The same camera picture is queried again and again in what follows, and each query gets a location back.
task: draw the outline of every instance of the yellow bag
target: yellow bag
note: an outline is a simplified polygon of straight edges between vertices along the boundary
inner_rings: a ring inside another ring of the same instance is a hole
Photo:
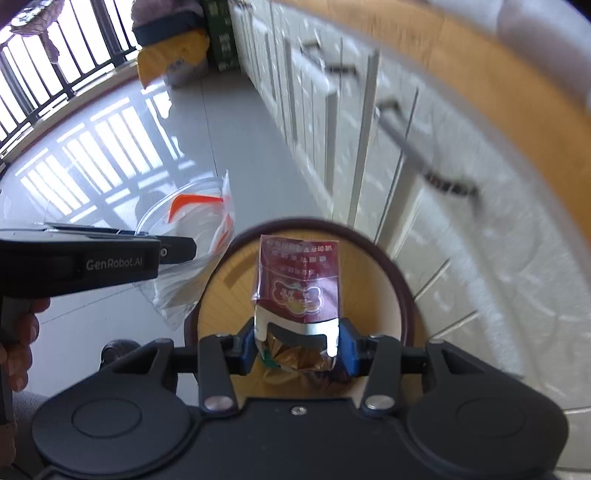
[[[146,88],[178,61],[199,65],[205,60],[208,48],[209,37],[201,28],[142,48],[138,54],[138,76],[142,87]]]

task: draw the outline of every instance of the metal bar handle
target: metal bar handle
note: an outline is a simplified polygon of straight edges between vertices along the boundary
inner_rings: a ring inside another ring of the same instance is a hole
[[[313,55],[310,50],[315,48],[322,52],[322,47],[317,40],[300,43],[300,53],[308,61],[312,62],[322,73],[339,74],[339,75],[357,75],[355,65],[344,65],[342,63],[326,63],[326,61],[318,56]]]
[[[387,100],[376,105],[374,115],[378,121],[378,125],[382,127],[390,139],[400,147],[406,161],[417,170],[429,185],[443,193],[453,194],[460,197],[467,197],[478,193],[478,187],[474,182],[469,180],[447,179],[434,171],[423,155],[383,116],[383,111],[387,109],[394,110],[397,113],[401,112],[400,104],[397,100]]]
[[[242,9],[252,9],[252,5],[244,0],[232,0],[232,3]]]

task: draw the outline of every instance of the plastic bag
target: plastic bag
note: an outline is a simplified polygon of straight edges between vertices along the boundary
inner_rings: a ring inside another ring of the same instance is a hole
[[[234,205],[228,173],[189,183],[154,205],[136,234],[191,237],[195,258],[161,265],[158,277],[136,284],[170,328],[183,324],[234,237]]]

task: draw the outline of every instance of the balcony railing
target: balcony railing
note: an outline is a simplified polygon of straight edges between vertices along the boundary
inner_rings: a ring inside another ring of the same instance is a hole
[[[52,64],[38,37],[0,30],[0,154],[105,73],[137,55],[132,0],[66,0],[48,29]]]

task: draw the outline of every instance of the green box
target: green box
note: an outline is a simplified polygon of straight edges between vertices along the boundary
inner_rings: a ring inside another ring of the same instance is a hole
[[[203,10],[209,29],[213,60],[220,71],[240,68],[227,0],[206,0]]]

